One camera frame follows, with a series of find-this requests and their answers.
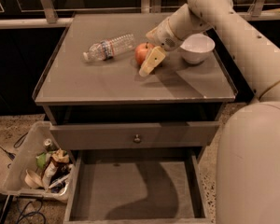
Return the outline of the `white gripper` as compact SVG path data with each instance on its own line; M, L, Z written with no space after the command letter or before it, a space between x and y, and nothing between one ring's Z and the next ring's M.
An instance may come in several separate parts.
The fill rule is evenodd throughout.
M168 17L146 33L146 38L157 47L148 51L145 60L141 64L139 70L141 77L148 76L165 59L165 51L173 51L183 43L183 39L179 34L183 25L182 20Z

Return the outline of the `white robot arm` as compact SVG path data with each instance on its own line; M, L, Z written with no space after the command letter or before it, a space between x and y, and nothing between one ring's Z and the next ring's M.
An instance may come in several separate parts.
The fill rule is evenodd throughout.
M172 51L209 27L254 92L219 141L216 224L280 224L280 48L238 15L232 0L187 0L147 39Z

